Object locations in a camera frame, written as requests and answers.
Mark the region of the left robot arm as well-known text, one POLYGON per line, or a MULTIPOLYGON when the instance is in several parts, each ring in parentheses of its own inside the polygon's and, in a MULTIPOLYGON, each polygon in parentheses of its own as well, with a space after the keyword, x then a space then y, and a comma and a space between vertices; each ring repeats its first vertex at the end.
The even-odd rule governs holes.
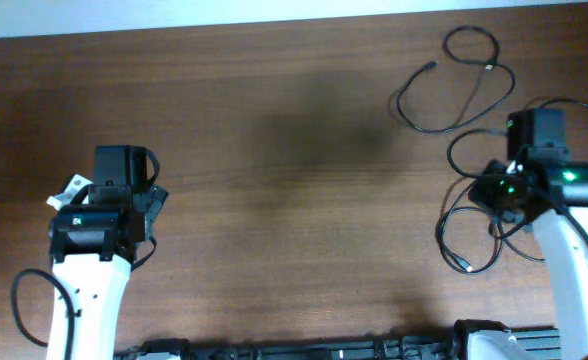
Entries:
POLYGON ((168 196, 155 183, 159 173, 144 147, 99 146, 93 179, 76 175, 49 198, 57 214, 49 226, 56 287, 48 358, 112 358, 122 297, 143 263, 138 246, 152 240, 168 196))

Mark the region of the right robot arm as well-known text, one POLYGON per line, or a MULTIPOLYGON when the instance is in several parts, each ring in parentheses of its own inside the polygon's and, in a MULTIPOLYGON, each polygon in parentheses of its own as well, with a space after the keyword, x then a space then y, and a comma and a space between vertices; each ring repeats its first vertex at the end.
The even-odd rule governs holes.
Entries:
POLYGON ((469 199, 492 221, 530 227, 549 273, 563 359, 588 359, 588 162, 574 161, 564 113, 535 108, 509 114, 501 136, 506 163, 469 174, 469 199))

